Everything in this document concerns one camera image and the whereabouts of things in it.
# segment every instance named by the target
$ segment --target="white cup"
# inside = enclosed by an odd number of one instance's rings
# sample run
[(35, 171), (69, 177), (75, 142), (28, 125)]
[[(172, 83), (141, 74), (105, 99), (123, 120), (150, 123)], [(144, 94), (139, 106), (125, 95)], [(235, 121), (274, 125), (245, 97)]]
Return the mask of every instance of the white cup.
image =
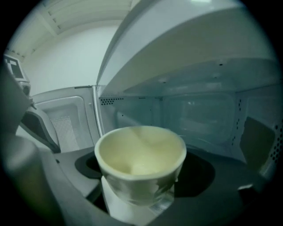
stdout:
[(176, 181), (186, 157), (185, 142), (168, 129), (135, 126), (103, 135), (95, 155), (113, 192), (142, 206), (163, 198)]

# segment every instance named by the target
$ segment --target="cup rim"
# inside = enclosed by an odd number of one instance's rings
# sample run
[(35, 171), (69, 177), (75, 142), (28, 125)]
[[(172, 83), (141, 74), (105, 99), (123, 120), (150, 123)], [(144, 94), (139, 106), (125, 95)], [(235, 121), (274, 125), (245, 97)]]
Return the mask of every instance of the cup rim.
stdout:
[[(180, 155), (180, 157), (178, 158), (178, 160), (172, 165), (172, 167), (170, 167), (167, 170), (164, 170), (162, 172), (158, 172), (158, 173), (152, 173), (152, 174), (146, 174), (146, 175), (131, 175), (131, 174), (127, 174), (127, 173), (122, 173), (116, 169), (113, 169), (111, 166), (109, 166), (100, 156), (99, 153), (99, 147), (102, 143), (102, 141), (105, 139), (105, 137), (109, 136), (112, 133), (115, 133), (119, 130), (123, 130), (126, 128), (133, 128), (133, 127), (154, 127), (154, 128), (159, 128), (160, 130), (166, 130), (167, 132), (177, 136), (177, 138), (180, 140), (181, 145), (182, 145), (182, 154)], [(186, 148), (186, 144), (183, 141), (182, 138), (179, 137), (178, 134), (172, 132), (169, 129), (166, 128), (162, 128), (162, 127), (157, 127), (157, 126), (129, 126), (129, 127), (123, 127), (123, 128), (118, 128), (115, 130), (112, 130), (106, 134), (104, 134), (96, 143), (95, 147), (94, 147), (94, 152), (95, 152), (95, 156), (96, 159), (98, 161), (98, 164), (100, 165), (100, 167), (102, 168), (102, 170), (106, 171), (107, 173), (109, 173), (110, 175), (113, 175), (117, 178), (123, 179), (123, 180), (127, 180), (127, 181), (143, 181), (143, 180), (152, 180), (152, 179), (158, 179), (160, 177), (164, 177), (169, 175), (170, 173), (174, 172), (176, 169), (178, 169), (183, 161), (186, 158), (187, 155), (187, 148)]]

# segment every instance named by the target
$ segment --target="ceiling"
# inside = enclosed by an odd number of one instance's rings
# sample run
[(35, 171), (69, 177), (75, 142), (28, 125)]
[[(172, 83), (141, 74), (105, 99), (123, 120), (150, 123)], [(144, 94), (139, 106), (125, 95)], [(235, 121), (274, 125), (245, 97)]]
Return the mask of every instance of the ceiling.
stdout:
[(21, 62), (44, 43), (74, 27), (122, 21), (139, 0), (44, 0), (31, 11), (7, 46)]

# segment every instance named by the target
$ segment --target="white wall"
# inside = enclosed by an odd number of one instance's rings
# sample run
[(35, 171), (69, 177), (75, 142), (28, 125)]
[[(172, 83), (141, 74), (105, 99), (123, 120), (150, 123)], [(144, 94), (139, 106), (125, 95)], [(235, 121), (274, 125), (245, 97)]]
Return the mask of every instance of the white wall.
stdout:
[(107, 47), (118, 25), (96, 27), (57, 38), (23, 63), (31, 95), (66, 87), (95, 85)]

